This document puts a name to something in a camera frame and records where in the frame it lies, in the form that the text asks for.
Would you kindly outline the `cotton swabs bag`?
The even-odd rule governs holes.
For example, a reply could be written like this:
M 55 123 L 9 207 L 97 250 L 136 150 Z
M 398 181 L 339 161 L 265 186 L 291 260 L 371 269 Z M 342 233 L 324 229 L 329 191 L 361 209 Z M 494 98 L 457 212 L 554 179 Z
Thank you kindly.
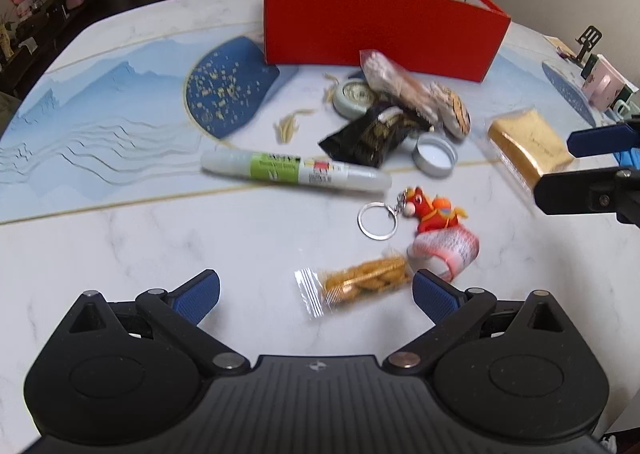
M 432 89 L 378 50 L 362 50 L 360 67 L 369 87 L 398 99 L 432 126 L 439 112 Z

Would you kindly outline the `white green glue pen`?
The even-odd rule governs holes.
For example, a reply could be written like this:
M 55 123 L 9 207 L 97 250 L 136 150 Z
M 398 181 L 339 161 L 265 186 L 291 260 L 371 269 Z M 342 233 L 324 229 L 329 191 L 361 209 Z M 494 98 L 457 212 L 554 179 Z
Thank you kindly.
M 355 192 L 382 193 L 393 184 L 389 174 L 372 167 L 232 148 L 204 152 L 201 167 L 218 176 Z

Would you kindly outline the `blue table mat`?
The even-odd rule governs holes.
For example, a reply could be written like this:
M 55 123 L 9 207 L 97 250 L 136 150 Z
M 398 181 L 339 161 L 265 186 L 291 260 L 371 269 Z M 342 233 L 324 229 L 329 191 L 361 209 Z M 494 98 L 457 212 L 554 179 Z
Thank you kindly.
M 47 72 L 1 139 L 1 219 L 174 197 L 206 187 L 203 153 L 268 131 L 295 76 L 246 28 L 157 38 Z

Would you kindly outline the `black phone stand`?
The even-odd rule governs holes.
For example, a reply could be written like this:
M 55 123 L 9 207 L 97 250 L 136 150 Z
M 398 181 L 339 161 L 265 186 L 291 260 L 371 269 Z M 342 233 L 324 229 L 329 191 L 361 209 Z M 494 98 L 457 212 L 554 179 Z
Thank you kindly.
M 582 66 L 585 57 L 592 52 L 601 39 L 602 32 L 594 25 L 589 25 L 576 39 L 576 42 L 580 45 L 579 52 L 576 55 L 576 63 L 579 66 Z

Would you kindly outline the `green mug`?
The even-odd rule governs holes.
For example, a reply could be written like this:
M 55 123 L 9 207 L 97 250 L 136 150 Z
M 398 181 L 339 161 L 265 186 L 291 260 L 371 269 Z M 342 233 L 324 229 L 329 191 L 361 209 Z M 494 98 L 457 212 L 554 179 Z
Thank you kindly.
M 639 89 L 625 86 L 616 96 L 611 110 L 621 118 L 631 118 L 640 114 Z

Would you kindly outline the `yellow snack packet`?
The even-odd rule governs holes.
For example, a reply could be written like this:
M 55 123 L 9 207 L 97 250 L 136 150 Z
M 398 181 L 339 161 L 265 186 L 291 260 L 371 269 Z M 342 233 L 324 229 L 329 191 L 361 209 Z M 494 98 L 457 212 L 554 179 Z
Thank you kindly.
M 342 270 L 300 269 L 294 272 L 294 280 L 308 315 L 323 318 L 360 300 L 404 288 L 409 273 L 407 259 L 390 254 Z

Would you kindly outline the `pink plush toy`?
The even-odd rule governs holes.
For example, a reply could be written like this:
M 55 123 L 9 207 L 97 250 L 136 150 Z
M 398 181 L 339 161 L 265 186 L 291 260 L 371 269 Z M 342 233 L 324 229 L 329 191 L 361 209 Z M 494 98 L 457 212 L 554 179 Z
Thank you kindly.
M 32 15 L 32 0 L 11 0 L 14 4 L 17 16 L 24 20 Z

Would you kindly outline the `green correction tape dispenser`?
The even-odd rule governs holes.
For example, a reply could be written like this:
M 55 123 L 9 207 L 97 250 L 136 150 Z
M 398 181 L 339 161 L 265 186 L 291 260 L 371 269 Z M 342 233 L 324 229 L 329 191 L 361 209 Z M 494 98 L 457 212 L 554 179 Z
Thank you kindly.
M 355 120 L 367 113 L 378 102 L 378 95 L 367 81 L 350 78 L 340 82 L 333 93 L 332 103 L 337 114 L 348 120 Z

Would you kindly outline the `round white tin lid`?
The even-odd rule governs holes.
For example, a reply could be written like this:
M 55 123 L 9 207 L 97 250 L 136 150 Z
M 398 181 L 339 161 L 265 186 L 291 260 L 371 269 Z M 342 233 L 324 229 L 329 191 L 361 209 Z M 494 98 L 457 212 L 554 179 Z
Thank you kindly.
M 412 151 L 416 168 L 431 178 L 448 178 L 458 162 L 458 154 L 445 139 L 434 133 L 423 133 Z

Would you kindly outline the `pink mug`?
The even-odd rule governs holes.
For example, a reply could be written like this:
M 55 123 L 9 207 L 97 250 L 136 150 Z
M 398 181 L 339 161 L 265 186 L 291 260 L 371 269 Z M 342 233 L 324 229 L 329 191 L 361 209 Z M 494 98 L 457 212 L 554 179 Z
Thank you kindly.
M 591 107 L 604 112 L 615 101 L 625 84 L 623 75 L 602 54 L 598 54 L 582 85 L 582 93 Z

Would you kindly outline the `red cardboard box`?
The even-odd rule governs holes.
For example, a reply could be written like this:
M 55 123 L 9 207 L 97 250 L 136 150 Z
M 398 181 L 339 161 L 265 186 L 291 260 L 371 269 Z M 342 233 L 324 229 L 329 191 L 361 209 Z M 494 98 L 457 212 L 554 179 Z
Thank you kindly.
M 378 50 L 412 72 L 480 82 L 510 24 L 490 0 L 264 0 L 265 57 L 356 66 Z

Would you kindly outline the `red horse keychain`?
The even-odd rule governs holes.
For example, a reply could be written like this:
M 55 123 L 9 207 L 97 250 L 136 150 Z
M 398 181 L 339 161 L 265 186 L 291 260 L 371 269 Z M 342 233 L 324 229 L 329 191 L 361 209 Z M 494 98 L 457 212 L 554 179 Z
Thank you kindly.
M 371 210 L 381 209 L 386 213 L 392 225 L 387 232 L 375 233 L 366 227 L 366 214 Z M 469 218 L 465 209 L 450 202 L 448 197 L 428 196 L 420 186 L 405 188 L 396 197 L 396 202 L 389 205 L 383 202 L 371 202 L 363 205 L 357 214 L 359 231 L 369 240 L 384 242 L 390 240 L 397 232 L 400 218 L 413 218 L 418 222 L 418 234 L 452 229 L 460 226 Z

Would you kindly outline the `black foil packet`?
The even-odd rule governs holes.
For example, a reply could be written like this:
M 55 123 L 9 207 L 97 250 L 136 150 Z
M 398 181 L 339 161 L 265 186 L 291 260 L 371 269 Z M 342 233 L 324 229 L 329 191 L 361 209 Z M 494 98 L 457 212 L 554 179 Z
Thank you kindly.
M 327 136 L 319 146 L 330 159 L 380 168 L 410 134 L 425 132 L 432 124 L 409 107 L 380 101 L 341 130 Z

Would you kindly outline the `pink white packet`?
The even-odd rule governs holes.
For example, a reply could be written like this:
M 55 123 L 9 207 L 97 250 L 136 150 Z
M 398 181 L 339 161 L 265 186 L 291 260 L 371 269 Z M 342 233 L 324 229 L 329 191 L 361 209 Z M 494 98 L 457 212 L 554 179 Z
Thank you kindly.
M 407 249 L 413 271 L 426 269 L 451 283 L 480 253 L 480 239 L 465 226 L 420 233 Z

